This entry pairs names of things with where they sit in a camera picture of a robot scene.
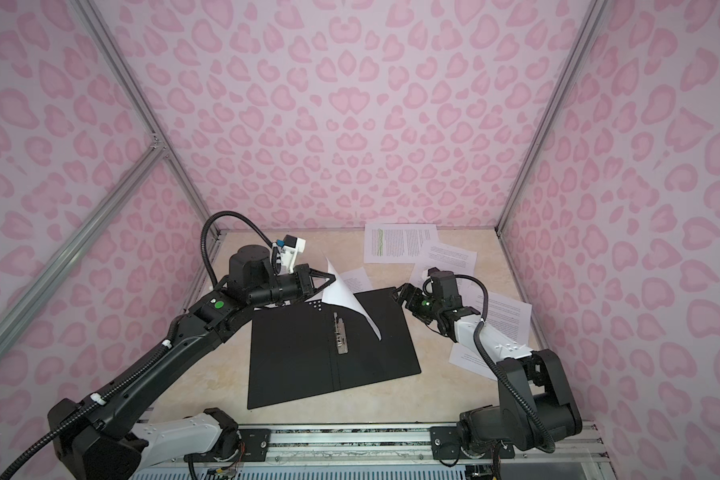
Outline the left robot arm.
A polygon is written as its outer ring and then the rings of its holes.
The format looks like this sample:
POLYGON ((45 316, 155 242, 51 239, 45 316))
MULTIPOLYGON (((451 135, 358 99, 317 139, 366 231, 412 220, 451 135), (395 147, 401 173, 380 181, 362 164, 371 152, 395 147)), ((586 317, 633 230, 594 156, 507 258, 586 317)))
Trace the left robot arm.
POLYGON ((217 407, 188 418, 139 424, 146 409, 187 370, 231 339, 269 307, 303 303, 337 284, 332 266, 300 264, 302 239, 286 236, 267 245, 241 247, 218 277, 201 257, 212 288, 171 323, 164 339, 114 380, 49 412, 50 430, 2 473, 11 479, 47 445, 77 479, 128 479, 166 460, 239 460, 244 455, 238 423, 217 407))

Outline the blue black file folder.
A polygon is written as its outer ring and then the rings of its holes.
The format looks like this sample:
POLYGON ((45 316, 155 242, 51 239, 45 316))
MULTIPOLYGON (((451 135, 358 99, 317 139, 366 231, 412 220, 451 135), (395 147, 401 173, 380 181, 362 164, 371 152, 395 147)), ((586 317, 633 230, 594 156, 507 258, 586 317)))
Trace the blue black file folder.
POLYGON ((259 311, 252 321, 247 408, 257 409, 418 375, 421 367, 392 287, 360 292, 376 323, 310 301, 259 311))

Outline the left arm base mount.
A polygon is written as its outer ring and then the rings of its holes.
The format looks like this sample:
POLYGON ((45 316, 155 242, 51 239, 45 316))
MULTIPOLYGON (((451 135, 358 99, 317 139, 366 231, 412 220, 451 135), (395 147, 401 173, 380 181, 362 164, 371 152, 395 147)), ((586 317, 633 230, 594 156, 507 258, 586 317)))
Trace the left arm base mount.
POLYGON ((187 463, 263 462, 266 459, 271 429, 241 429, 230 415, 216 407, 206 408, 192 420, 200 420, 200 425, 209 427, 215 436, 208 446, 206 441, 192 446, 183 457, 187 463))

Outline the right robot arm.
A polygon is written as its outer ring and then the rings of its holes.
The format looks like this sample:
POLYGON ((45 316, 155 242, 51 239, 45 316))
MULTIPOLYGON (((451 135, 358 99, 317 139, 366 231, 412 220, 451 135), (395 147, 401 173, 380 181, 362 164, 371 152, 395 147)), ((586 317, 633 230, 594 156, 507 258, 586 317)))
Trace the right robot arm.
POLYGON ((551 454, 559 441, 580 434, 583 420, 559 356, 533 350, 489 323, 490 293, 477 278, 428 271, 418 287, 405 283, 392 293, 425 325, 470 350, 496 378, 499 403, 460 414, 459 447, 477 457, 502 445, 551 454))

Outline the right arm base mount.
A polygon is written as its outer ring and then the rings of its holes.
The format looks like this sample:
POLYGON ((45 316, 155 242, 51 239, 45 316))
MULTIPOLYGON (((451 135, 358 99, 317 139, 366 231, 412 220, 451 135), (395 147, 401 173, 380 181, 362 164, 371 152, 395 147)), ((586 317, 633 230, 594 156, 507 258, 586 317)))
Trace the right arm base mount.
POLYGON ((508 440, 481 440, 462 424, 434 426, 428 429, 432 457, 450 465, 456 460, 491 460, 498 452, 501 460, 515 458, 514 445, 508 440))

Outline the printed paper sheet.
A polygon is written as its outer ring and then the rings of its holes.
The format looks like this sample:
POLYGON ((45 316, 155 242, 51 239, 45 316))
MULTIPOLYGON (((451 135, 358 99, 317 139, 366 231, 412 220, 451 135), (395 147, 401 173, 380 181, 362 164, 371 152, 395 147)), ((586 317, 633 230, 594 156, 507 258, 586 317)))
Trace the printed paper sheet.
POLYGON ((327 273, 333 275, 335 279, 331 283, 326 281, 322 284, 323 290, 312 296, 310 301, 319 300, 325 308, 332 308, 331 313, 333 316, 334 330, 338 335, 338 344, 346 344, 345 321, 339 315, 340 307, 360 314, 370 326, 377 339, 381 341, 382 336, 380 329, 371 318, 370 314, 356 298, 347 283, 338 274, 330 260, 327 257, 325 257, 324 260, 326 263, 327 273))

